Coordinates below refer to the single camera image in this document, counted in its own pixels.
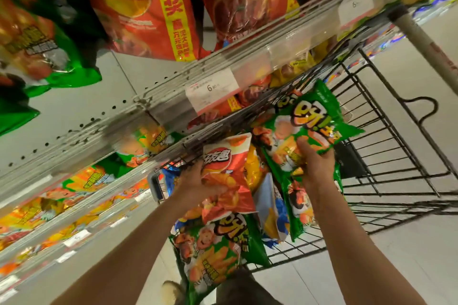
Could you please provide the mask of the person's right hand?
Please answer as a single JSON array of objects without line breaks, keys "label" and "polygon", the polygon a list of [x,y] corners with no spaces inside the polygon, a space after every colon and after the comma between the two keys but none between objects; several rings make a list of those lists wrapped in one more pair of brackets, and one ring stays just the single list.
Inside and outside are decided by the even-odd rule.
[{"label": "person's right hand", "polygon": [[335,153],[330,148],[322,154],[314,150],[314,160],[301,166],[303,169],[302,183],[311,197],[322,188],[336,188],[334,183]]}]

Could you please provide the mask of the person's left hand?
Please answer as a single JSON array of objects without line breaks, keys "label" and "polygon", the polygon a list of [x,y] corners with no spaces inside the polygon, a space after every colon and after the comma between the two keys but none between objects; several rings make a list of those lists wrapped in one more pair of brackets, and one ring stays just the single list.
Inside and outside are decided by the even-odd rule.
[{"label": "person's left hand", "polygon": [[191,167],[181,173],[179,183],[169,197],[177,217],[184,216],[189,210],[203,203],[202,185],[212,184],[203,183],[202,169],[203,160],[198,159]]}]

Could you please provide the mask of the red snack packet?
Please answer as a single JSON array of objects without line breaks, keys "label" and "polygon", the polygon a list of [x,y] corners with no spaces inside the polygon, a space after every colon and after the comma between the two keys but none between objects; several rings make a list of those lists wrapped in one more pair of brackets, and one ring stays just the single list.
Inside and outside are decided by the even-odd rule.
[{"label": "red snack packet", "polygon": [[226,191],[203,201],[204,224],[218,221],[231,213],[255,213],[255,202],[244,170],[251,134],[226,137],[203,147],[202,180],[204,184],[224,186]]}]

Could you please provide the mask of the green snack packet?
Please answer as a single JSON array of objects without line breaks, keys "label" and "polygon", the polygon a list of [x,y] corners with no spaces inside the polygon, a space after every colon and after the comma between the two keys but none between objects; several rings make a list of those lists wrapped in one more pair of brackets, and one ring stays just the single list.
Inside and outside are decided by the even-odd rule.
[{"label": "green snack packet", "polygon": [[306,93],[284,97],[274,112],[260,116],[252,126],[253,138],[269,166],[285,174],[293,173],[304,161],[298,139],[306,140],[317,154],[323,154],[363,133],[362,128],[344,121],[339,101],[321,80]]},{"label": "green snack packet", "polygon": [[305,232],[307,227],[318,227],[318,222],[301,178],[302,169],[295,170],[293,174],[298,176],[286,178],[282,183],[282,192],[289,211],[289,233],[294,242]]},{"label": "green snack packet", "polygon": [[231,213],[208,224],[186,224],[169,241],[185,286],[184,305],[200,305],[246,263],[270,265],[252,214]]}]

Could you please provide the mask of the person's right forearm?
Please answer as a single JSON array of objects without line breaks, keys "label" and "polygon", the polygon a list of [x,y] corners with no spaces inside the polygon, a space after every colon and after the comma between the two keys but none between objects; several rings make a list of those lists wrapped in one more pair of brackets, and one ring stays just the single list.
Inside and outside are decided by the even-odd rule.
[{"label": "person's right forearm", "polygon": [[334,181],[304,182],[346,305],[427,305],[364,231]]}]

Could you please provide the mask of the yellow snack packet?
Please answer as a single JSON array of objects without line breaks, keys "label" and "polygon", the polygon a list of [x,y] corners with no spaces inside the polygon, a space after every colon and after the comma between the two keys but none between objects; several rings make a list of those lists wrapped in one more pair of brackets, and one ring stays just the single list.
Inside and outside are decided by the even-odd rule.
[{"label": "yellow snack packet", "polygon": [[244,166],[245,177],[251,193],[255,193],[264,180],[268,167],[264,161],[263,155],[258,149],[250,144],[247,160]]}]

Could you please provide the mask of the small blue snack packet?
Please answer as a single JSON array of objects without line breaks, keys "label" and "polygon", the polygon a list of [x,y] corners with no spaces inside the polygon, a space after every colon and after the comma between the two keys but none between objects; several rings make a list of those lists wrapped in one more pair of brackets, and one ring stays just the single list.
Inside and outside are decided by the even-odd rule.
[{"label": "small blue snack packet", "polygon": [[176,167],[175,165],[167,165],[166,167],[161,169],[163,174],[163,179],[165,183],[165,188],[167,190],[168,195],[170,196],[175,189],[175,186],[179,182],[180,178],[180,168]]}]

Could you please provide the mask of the black plastic cart flap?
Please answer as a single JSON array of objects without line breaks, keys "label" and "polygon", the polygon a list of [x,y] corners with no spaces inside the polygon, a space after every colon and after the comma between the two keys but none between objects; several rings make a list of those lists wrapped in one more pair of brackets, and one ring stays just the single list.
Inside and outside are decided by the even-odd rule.
[{"label": "black plastic cart flap", "polygon": [[340,165],[341,178],[363,178],[369,175],[368,167],[363,162],[356,148],[348,140],[334,146],[336,161]]}]

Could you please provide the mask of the person's dark trousers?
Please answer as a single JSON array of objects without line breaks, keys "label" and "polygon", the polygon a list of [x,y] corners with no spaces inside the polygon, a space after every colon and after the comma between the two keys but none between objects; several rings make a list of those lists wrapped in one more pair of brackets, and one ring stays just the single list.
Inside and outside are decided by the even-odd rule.
[{"label": "person's dark trousers", "polygon": [[239,268],[216,288],[213,305],[283,305],[260,285],[249,270]]}]

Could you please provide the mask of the white price tag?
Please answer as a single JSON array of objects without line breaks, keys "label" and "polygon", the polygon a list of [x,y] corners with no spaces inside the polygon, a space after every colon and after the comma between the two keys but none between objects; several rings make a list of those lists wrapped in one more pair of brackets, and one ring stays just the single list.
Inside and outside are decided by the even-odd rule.
[{"label": "white price tag", "polygon": [[55,261],[57,263],[63,263],[65,261],[67,261],[68,259],[70,259],[72,256],[74,256],[75,254],[77,253],[76,250],[70,250],[66,253],[64,253],[62,256],[60,256],[59,258],[57,258]]},{"label": "white price tag", "polygon": [[71,248],[73,247],[74,245],[76,244],[79,244],[81,241],[83,241],[84,239],[88,238],[89,236],[91,236],[92,233],[89,232],[87,229],[84,229],[84,230],[81,230],[79,231],[78,233],[76,233],[75,235],[73,235],[72,237],[66,239],[63,244],[67,247],[67,248]]},{"label": "white price tag", "polygon": [[15,285],[20,278],[16,275],[10,275],[0,281],[0,294],[7,291],[11,286]]},{"label": "white price tag", "polygon": [[200,116],[239,91],[239,84],[228,67],[191,84],[185,93],[197,116]]},{"label": "white price tag", "polygon": [[374,0],[342,0],[338,6],[340,26],[344,27],[364,18],[374,8]]}]

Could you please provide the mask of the white metal store shelf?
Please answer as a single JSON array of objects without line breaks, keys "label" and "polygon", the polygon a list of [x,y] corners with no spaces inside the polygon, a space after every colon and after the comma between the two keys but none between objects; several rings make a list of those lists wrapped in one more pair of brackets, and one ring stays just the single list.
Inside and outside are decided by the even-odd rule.
[{"label": "white metal store shelf", "polygon": [[[118,246],[153,210],[158,203],[145,199],[134,209],[113,212],[112,215],[92,222],[91,236],[71,248],[63,243],[52,246],[25,262],[13,273],[20,280],[0,294],[0,305],[50,305],[92,266]],[[55,260],[64,253],[77,253],[63,263]]]},{"label": "white metal store shelf", "polygon": [[[367,16],[396,1],[374,0]],[[31,106],[41,114],[0,137],[0,215],[56,184],[58,176],[77,173],[110,154],[105,134],[119,124],[136,123],[146,110],[165,127],[186,126],[197,117],[185,93],[191,84],[229,67],[243,89],[331,38],[349,26],[340,26],[341,2],[309,1],[285,20],[189,64],[101,51],[101,82],[32,98]]]},{"label": "white metal store shelf", "polygon": [[14,242],[3,251],[0,251],[0,262],[2,260],[12,258],[15,254],[26,247],[40,244],[49,238],[49,236],[57,233],[61,229],[70,225],[72,222],[76,221],[78,218],[89,213],[102,202],[128,189],[129,187],[132,187],[136,182],[142,180],[150,173],[159,171],[166,164],[180,160],[189,163],[201,155],[202,146],[191,147],[190,145],[186,146],[179,143],[170,147],[137,168],[131,170],[126,175],[116,179],[114,182],[97,191],[89,198],[84,199],[82,202],[66,210],[63,214],[38,227],[36,230],[32,231],[30,234],[21,238],[17,242]]}]

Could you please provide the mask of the person's beige shoe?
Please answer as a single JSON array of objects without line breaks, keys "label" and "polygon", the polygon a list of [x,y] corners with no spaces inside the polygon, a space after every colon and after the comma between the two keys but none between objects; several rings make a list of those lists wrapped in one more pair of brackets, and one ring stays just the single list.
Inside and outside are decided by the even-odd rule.
[{"label": "person's beige shoe", "polygon": [[162,305],[186,305],[186,292],[180,284],[171,280],[163,282],[160,297]]}]

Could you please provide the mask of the row of green orange packets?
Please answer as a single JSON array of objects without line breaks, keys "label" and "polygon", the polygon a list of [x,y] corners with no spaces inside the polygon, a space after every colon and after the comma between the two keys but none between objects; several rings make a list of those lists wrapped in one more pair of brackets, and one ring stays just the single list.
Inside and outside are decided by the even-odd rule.
[{"label": "row of green orange packets", "polygon": [[0,251],[146,162],[184,137],[162,126],[140,127],[114,145],[114,153],[52,184],[0,216]]}]

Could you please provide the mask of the distant colourful goods display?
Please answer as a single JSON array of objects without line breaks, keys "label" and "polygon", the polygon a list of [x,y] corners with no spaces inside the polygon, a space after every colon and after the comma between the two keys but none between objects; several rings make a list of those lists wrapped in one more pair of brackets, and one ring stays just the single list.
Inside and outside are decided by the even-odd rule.
[{"label": "distant colourful goods display", "polygon": [[[405,6],[413,20],[422,25],[455,5],[458,5],[458,0],[418,0]],[[396,6],[389,5],[375,15],[364,17],[340,31],[334,38],[335,44],[331,46],[333,57],[329,65],[344,63],[348,70],[365,65],[367,60],[359,53],[359,49],[364,51],[368,59],[373,60],[379,53],[406,38],[404,32],[387,18],[388,11]]]}]

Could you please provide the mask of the large green snack bag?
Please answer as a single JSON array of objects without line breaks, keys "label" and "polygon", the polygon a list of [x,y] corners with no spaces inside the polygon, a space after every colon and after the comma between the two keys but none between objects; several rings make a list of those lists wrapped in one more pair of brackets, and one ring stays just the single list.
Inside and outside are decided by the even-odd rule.
[{"label": "large green snack bag", "polygon": [[105,32],[88,0],[0,0],[0,59],[6,85],[29,98],[102,81],[95,66]]},{"label": "large green snack bag", "polygon": [[40,114],[29,105],[29,97],[22,90],[0,90],[0,136],[22,127]]}]

